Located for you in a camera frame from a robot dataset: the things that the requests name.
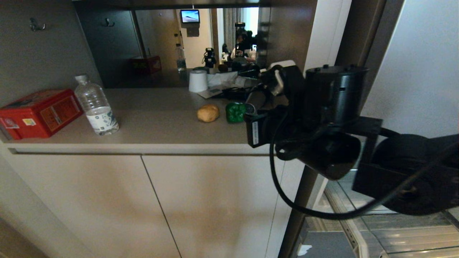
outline bottle cap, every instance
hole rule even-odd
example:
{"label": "bottle cap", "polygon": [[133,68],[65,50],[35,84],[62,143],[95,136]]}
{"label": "bottle cap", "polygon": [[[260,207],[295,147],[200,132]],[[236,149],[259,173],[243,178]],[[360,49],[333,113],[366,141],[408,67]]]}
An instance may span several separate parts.
{"label": "bottle cap", "polygon": [[79,83],[83,83],[83,82],[89,81],[89,77],[87,74],[84,73],[84,74],[75,76],[75,80]]}

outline beige countertop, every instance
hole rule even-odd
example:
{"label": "beige countertop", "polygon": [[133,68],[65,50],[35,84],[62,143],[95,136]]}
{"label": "beige countertop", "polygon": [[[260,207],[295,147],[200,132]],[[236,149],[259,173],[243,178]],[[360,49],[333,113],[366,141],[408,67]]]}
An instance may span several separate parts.
{"label": "beige countertop", "polygon": [[[247,144],[245,123],[226,121],[224,99],[205,100],[187,88],[106,89],[120,130],[96,135],[83,115],[50,138],[6,141],[13,152],[267,154]],[[199,122],[196,111],[215,104],[220,117]]]}

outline television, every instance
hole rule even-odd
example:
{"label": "television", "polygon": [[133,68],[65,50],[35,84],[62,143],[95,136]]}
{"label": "television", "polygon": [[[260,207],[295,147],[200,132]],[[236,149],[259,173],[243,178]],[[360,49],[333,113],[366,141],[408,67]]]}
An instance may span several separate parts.
{"label": "television", "polygon": [[182,23],[199,23],[199,10],[181,10]]}

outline cabinet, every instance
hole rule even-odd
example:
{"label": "cabinet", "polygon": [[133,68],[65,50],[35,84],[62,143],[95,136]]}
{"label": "cabinet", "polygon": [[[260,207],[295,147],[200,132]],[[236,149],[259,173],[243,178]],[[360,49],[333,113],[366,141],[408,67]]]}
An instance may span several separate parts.
{"label": "cabinet", "polygon": [[142,159],[182,258],[265,257],[277,200],[268,157]]}
{"label": "cabinet", "polygon": [[95,257],[180,257],[140,156],[16,154],[9,161]]}

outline curtain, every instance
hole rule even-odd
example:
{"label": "curtain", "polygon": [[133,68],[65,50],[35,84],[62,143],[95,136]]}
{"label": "curtain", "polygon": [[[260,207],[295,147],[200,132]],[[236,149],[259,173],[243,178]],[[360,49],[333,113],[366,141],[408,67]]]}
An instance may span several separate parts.
{"label": "curtain", "polygon": [[236,44],[236,28],[234,24],[242,22],[241,8],[224,8],[223,9],[223,32],[224,40],[228,46],[228,51],[231,52]]}

